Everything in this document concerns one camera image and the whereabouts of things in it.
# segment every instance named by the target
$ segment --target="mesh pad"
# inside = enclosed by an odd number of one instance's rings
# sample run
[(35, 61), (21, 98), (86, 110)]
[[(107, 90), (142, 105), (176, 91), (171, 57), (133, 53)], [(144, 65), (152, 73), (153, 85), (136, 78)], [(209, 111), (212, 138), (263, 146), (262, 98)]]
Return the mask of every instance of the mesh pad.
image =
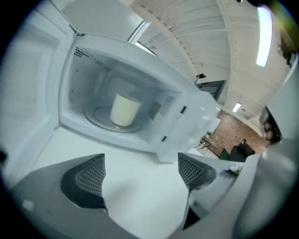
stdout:
[(187, 188), (189, 188), (189, 185), (192, 184), (192, 182), (200, 179), (204, 175), (205, 170), (194, 166), (183, 157), (179, 157), (178, 172), (181, 175)]
[(66, 171), (60, 183), (62, 192), (79, 207), (106, 208), (102, 197), (105, 155), (90, 155), (89, 160)]
[(178, 172), (189, 191), (207, 186), (217, 176), (213, 167), (183, 153), (178, 153)]
[(96, 162), (76, 175), (76, 184), (83, 190), (102, 196), (102, 183), (106, 175), (105, 161), (98, 159)]

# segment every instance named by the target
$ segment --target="fluorescent light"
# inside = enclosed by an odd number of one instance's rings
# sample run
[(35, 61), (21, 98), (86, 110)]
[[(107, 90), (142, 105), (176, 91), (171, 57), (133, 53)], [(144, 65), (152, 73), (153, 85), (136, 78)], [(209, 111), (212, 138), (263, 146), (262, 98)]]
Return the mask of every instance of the fluorescent light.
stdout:
[(238, 102), (236, 105), (235, 105), (235, 107), (234, 107), (234, 109), (233, 109), (233, 112), (237, 112), (238, 111), (238, 109), (241, 107), (241, 104)]
[(260, 19), (260, 45), (256, 64), (265, 67), (272, 40), (272, 16), (266, 7), (258, 7), (257, 11)]
[(143, 49), (143, 50), (149, 52), (150, 54), (156, 56), (156, 55), (153, 54), (150, 50), (148, 50), (146, 47), (142, 46), (140, 43), (136, 42), (135, 45), (136, 45), (137, 47), (140, 47), (141, 49)]

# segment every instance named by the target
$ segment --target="cream mug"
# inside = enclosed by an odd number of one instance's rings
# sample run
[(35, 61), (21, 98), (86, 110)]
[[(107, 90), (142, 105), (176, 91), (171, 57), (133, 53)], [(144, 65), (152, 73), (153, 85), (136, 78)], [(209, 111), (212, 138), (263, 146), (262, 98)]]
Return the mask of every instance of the cream mug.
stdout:
[(141, 106), (141, 103), (129, 96), (117, 94), (111, 109), (110, 119), (119, 126), (130, 126)]

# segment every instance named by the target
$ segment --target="brick wall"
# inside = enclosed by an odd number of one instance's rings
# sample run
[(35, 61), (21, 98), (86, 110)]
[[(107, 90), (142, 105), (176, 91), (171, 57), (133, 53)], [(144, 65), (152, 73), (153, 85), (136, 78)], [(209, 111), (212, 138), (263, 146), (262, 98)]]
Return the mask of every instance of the brick wall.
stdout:
[(238, 145), (243, 139), (246, 139), (256, 153), (264, 151), (265, 140), (249, 126), (222, 110), (217, 117), (221, 121), (212, 136), (212, 140), (217, 144), (217, 153), (220, 154), (223, 148), (231, 153), (233, 146)]

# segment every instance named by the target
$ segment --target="ceiling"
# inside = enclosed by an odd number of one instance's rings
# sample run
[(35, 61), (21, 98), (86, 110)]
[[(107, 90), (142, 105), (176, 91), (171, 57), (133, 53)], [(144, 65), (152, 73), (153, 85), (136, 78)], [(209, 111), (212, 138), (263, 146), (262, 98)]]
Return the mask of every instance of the ceiling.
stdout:
[(290, 67), (277, 52), (280, 24), (273, 16), (273, 36), (265, 67), (256, 65), (259, 46), (257, 9), (236, 0), (128, 0), (127, 5), (151, 21), (139, 41), (190, 81), (226, 80), (218, 99), (258, 124), (259, 113), (281, 87)]

